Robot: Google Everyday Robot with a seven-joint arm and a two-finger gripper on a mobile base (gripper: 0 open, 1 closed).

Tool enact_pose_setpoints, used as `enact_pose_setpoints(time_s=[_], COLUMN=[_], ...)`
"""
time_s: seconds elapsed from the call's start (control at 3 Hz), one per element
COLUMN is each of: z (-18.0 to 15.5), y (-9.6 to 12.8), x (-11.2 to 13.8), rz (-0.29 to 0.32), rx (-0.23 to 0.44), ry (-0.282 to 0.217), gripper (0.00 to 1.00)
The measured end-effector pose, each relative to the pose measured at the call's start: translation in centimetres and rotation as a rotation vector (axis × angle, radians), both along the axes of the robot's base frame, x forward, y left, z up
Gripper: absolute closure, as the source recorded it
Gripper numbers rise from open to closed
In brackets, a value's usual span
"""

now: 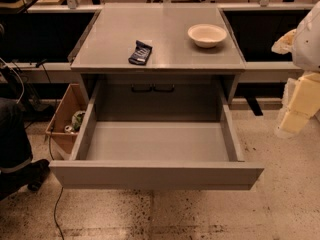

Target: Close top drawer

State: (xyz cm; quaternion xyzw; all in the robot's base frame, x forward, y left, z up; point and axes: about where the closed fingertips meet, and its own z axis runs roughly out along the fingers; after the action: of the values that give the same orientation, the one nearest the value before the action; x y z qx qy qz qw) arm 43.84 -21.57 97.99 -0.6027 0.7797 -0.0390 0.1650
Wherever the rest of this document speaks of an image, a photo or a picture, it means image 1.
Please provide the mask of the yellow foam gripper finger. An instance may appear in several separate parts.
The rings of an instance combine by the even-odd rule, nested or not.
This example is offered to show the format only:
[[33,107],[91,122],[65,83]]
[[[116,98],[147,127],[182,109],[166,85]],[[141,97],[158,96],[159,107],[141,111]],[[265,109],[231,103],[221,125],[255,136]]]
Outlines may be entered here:
[[320,110],[320,74],[304,73],[298,79],[289,78],[282,97],[275,134],[291,138],[300,133]]

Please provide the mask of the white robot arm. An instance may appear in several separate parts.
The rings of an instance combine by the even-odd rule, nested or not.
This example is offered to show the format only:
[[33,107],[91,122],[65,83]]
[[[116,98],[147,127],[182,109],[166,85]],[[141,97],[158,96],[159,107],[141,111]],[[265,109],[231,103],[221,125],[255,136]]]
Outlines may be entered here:
[[304,73],[289,78],[275,133],[280,138],[297,135],[320,110],[320,2],[317,2],[296,29],[287,32],[272,46],[277,54],[292,54],[293,64]]

